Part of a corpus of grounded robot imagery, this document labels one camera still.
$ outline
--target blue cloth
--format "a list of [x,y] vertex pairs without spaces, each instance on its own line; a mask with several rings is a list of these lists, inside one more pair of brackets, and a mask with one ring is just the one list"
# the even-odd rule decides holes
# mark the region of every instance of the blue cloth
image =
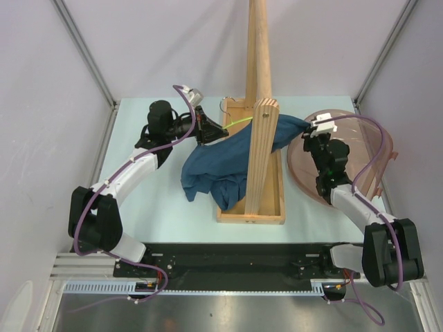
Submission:
[[[280,114],[272,151],[288,145],[308,126],[308,122]],[[210,192],[224,211],[245,196],[251,130],[252,123],[219,143],[195,148],[181,170],[181,186],[189,202],[197,192]]]

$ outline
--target white wall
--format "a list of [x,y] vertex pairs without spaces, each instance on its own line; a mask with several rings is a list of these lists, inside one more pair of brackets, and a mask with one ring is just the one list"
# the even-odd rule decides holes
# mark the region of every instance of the white wall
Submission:
[[[355,96],[406,0],[268,0],[275,95]],[[243,96],[248,0],[66,0],[114,97]]]
[[420,1],[362,112],[382,123],[397,160],[386,170],[393,210],[418,228],[426,273],[443,311],[443,2]]
[[50,1],[2,1],[0,45],[0,319],[32,280],[30,331],[110,110]]

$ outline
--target wooden frame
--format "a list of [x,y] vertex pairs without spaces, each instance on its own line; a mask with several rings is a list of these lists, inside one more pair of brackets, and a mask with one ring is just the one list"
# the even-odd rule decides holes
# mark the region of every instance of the wooden frame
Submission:
[[[246,97],[243,100],[225,100],[224,111],[224,125],[253,116],[253,127],[246,197],[229,211],[222,212],[218,208],[217,220],[224,223],[283,224],[282,157],[280,151],[271,154],[280,109],[277,100],[272,98],[266,0],[249,1]],[[230,127],[229,134],[237,133],[246,125],[247,122],[241,122]]]

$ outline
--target wooden post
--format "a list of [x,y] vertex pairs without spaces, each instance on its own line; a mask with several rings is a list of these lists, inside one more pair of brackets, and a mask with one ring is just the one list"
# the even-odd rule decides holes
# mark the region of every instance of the wooden post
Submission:
[[246,63],[246,97],[244,108],[250,111],[257,101],[257,62],[255,57],[255,0],[249,0],[248,59]]
[[246,184],[244,213],[249,215],[258,214],[260,209],[260,199],[266,180],[266,170],[280,112],[277,101],[272,99],[266,0],[253,0],[253,2],[255,2],[255,6],[253,3],[252,7],[255,9],[255,56],[259,100],[255,103],[253,112],[248,180]]

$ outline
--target blue fabric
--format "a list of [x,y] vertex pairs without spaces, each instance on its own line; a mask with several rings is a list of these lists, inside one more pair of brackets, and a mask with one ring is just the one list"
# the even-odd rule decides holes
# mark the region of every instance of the blue fabric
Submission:
[[[280,114],[272,151],[288,145],[308,126],[308,122]],[[219,143],[195,148],[181,170],[181,185],[189,202],[197,192],[210,192],[224,211],[245,196],[251,130],[252,123]]]

